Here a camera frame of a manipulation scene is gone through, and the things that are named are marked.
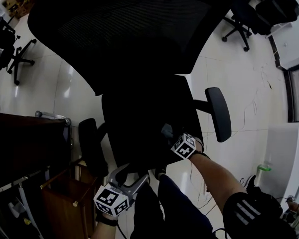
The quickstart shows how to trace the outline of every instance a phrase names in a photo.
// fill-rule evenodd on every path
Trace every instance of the chair seat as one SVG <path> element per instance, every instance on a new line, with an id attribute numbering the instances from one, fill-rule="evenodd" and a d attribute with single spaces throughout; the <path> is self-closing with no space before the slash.
<path id="1" fill-rule="evenodd" d="M 139 171 L 181 160 L 161 133 L 165 124 L 202 139 L 184 76 L 122 79 L 103 94 L 102 108 L 117 166 L 132 161 Z"/>
<path id="2" fill-rule="evenodd" d="M 259 17 L 253 7 L 245 1 L 235 0 L 230 9 L 237 21 L 250 27 L 254 34 L 258 33 Z"/>

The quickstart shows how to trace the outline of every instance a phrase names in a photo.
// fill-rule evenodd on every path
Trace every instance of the mesh chair backrest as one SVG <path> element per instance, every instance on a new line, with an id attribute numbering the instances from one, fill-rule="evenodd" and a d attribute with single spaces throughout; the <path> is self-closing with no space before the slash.
<path id="1" fill-rule="evenodd" d="M 232 1 L 37 0 L 28 25 L 99 95 L 114 77 L 190 73 Z"/>
<path id="2" fill-rule="evenodd" d="M 256 12 L 270 26 L 296 21 L 299 4 L 296 0 L 264 0 L 256 6 Z"/>

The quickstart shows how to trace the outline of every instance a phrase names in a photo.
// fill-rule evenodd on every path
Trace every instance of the white stripe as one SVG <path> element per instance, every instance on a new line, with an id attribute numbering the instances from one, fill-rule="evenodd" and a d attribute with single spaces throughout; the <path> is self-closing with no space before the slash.
<path id="1" fill-rule="evenodd" d="M 255 217 L 248 212 L 241 204 L 237 203 L 237 206 L 239 207 L 240 210 L 242 210 L 244 212 L 244 214 L 246 214 L 250 219 L 254 219 Z"/>
<path id="2" fill-rule="evenodd" d="M 243 203 L 247 205 L 247 207 L 252 210 L 255 214 L 260 215 L 260 212 L 258 212 L 254 207 L 252 207 L 246 200 L 243 200 Z"/>
<path id="3" fill-rule="evenodd" d="M 249 224 L 249 222 L 248 222 L 247 220 L 245 220 L 244 217 L 242 217 L 239 213 L 236 213 L 236 212 L 235 212 L 235 214 L 236 214 L 236 216 L 240 219 L 240 221 L 241 221 L 242 223 L 244 223 L 245 225 L 248 225 L 248 224 Z"/>

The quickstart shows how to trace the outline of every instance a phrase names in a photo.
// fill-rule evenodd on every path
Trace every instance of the dark pants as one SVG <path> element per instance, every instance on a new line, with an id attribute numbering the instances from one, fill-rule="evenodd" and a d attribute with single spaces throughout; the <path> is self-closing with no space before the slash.
<path id="1" fill-rule="evenodd" d="M 161 175 L 158 197 L 148 183 L 135 201 L 131 239 L 215 238 L 209 219 L 203 215 L 167 176 Z"/>

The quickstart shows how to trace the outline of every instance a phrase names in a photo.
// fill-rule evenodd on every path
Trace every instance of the chair armrest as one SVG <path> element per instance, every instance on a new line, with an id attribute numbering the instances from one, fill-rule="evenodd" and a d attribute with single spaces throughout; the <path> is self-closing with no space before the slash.
<path id="1" fill-rule="evenodd" d="M 228 107 L 219 88 L 205 90 L 206 101 L 194 100 L 196 109 L 211 114 L 217 141 L 224 142 L 231 136 L 231 122 Z"/>

